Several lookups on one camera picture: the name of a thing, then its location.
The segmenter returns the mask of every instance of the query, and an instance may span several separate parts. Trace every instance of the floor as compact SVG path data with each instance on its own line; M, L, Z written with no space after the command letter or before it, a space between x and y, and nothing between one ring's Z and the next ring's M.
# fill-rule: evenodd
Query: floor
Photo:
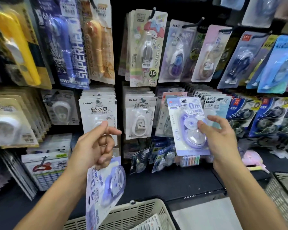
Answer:
M172 213L181 230L242 230L229 197Z

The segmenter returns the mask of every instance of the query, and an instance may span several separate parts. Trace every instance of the shopping basket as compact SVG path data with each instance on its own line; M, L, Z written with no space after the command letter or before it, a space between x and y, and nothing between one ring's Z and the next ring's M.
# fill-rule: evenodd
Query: shopping basket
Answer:
M288 223L288 174L274 172L265 192L275 202Z
M180 230L168 205L156 197L115 206L98 230L129 230L154 214L158 214L163 230ZM63 230L85 229L85 216L68 220L63 228Z

